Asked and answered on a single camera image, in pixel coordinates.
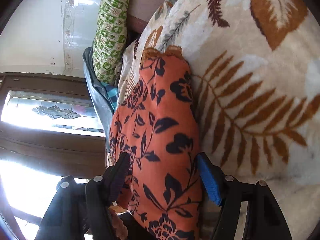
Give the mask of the person left hand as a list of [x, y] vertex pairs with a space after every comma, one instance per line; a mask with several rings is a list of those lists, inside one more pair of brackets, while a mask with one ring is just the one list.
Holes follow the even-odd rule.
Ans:
[[124, 225], [123, 221], [119, 218], [119, 216], [113, 209], [109, 209], [109, 212], [111, 214], [111, 223], [116, 237], [118, 237], [120, 240], [126, 240], [128, 237], [127, 227]]

